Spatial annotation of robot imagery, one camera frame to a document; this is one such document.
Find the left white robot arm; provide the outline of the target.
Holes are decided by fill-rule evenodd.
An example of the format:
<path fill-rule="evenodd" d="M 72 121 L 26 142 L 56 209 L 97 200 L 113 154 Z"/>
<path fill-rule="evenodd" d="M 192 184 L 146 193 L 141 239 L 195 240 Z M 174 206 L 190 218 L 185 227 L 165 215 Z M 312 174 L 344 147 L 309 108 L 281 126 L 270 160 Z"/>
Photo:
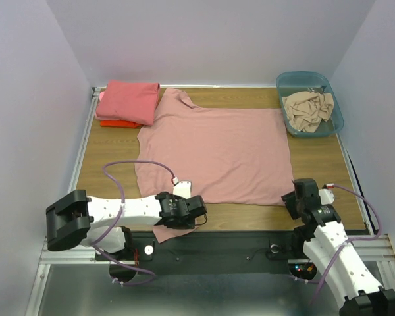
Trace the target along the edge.
<path fill-rule="evenodd" d="M 58 252 L 77 246 L 97 246 L 127 259 L 133 243 L 124 228 L 134 225 L 191 230 L 198 217 L 207 216 L 201 196 L 182 197 L 169 192 L 136 199 L 105 199 L 74 190 L 46 211 L 47 249 Z"/>

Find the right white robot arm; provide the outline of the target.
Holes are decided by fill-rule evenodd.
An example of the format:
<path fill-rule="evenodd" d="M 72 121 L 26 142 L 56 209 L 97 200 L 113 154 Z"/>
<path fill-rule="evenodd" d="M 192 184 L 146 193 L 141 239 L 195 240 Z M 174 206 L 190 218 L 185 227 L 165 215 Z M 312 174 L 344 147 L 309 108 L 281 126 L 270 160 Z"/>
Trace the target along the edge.
<path fill-rule="evenodd" d="M 395 290 L 386 289 L 369 271 L 354 242 L 370 242 L 379 235 L 349 236 L 333 207 L 335 184 L 318 188 L 310 178 L 293 180 L 294 190 L 282 197 L 290 216 L 303 224 L 293 231 L 291 252 L 306 256 L 332 291 L 340 315 L 395 315 Z"/>

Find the dusty pink t shirt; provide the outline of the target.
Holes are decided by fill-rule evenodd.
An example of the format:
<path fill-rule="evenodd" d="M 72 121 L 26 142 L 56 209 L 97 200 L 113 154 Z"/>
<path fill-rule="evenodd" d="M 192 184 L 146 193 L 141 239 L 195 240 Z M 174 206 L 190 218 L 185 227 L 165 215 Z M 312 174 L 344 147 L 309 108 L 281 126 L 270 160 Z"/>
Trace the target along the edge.
<path fill-rule="evenodd" d="M 280 109 L 205 108 L 168 88 L 138 142 L 142 196 L 171 190 L 176 176 L 211 207 L 209 230 L 292 228 L 281 199 L 293 173 Z"/>

